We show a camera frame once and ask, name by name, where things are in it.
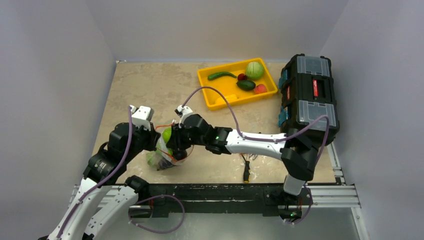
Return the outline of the green lime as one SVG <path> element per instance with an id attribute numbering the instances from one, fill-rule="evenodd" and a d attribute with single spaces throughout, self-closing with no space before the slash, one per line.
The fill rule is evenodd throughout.
<path id="1" fill-rule="evenodd" d="M 166 128 L 162 132 L 161 136 L 162 136 L 162 138 L 164 140 L 164 143 L 167 144 L 169 142 L 171 136 L 172 136 L 172 128 L 171 127 Z"/>

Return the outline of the clear orange zip bag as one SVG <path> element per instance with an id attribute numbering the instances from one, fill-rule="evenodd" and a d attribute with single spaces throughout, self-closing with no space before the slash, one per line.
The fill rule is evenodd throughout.
<path id="1" fill-rule="evenodd" d="M 157 171 L 182 165 L 186 158 L 193 152 L 194 146 L 188 151 L 176 151 L 166 146 L 171 138 L 172 126 L 175 123 L 176 120 L 173 119 L 170 124 L 163 124 L 155 127 L 155 130 L 160 133 L 160 137 L 156 143 L 156 149 L 146 154 L 146 160 L 147 164 Z"/>

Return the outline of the white cauliflower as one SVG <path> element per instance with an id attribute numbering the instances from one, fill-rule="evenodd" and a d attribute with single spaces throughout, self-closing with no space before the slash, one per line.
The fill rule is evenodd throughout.
<path id="1" fill-rule="evenodd" d="M 162 155 L 158 154 L 155 151 L 151 151 L 151 152 L 146 154 L 147 164 L 148 164 L 148 166 L 150 166 L 152 168 L 157 168 L 158 163 L 160 162 L 161 159 L 162 159 Z"/>

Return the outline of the dark red plum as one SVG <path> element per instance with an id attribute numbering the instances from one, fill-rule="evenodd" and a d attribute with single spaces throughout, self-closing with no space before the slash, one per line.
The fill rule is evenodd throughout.
<path id="1" fill-rule="evenodd" d="M 244 73 L 240 73 L 238 76 L 237 76 L 237 80 L 238 81 L 244 81 L 244 80 L 247 80 L 248 79 L 248 77 L 244 74 Z"/>

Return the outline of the purple eggplant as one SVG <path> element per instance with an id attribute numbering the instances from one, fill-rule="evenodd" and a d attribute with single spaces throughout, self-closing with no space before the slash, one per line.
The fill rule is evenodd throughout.
<path id="1" fill-rule="evenodd" d="M 164 152 L 160 151 L 159 154 L 161 155 L 161 160 L 158 163 L 158 166 L 156 168 L 157 170 L 165 170 L 165 169 L 173 168 L 173 167 L 176 167 L 176 166 L 180 166 L 184 163 L 184 161 L 187 158 L 186 157 L 183 160 L 175 161 L 173 159 L 172 155 L 169 155 L 168 153 L 164 153 Z"/>

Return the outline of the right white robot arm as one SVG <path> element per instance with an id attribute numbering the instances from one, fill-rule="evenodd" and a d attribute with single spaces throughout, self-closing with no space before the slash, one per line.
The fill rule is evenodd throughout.
<path id="1" fill-rule="evenodd" d="M 230 127 L 212 126 L 199 114 L 173 126 L 166 146 L 174 152 L 203 146 L 216 155 L 254 154 L 280 160 L 287 170 L 280 196 L 288 204 L 298 200 L 304 184 L 314 178 L 320 151 L 317 144 L 294 128 L 276 135 L 238 133 Z"/>

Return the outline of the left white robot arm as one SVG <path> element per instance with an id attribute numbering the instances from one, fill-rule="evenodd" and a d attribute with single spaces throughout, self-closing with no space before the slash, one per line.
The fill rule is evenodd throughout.
<path id="1" fill-rule="evenodd" d="M 127 170 L 127 164 L 142 151 L 156 148 L 160 134 L 151 122 L 143 120 L 119 123 L 108 141 L 88 161 L 76 196 L 64 217 L 45 240 L 99 240 L 116 217 L 136 203 L 149 199 L 149 184 L 132 176 L 120 193 L 104 207 L 99 204 Z"/>

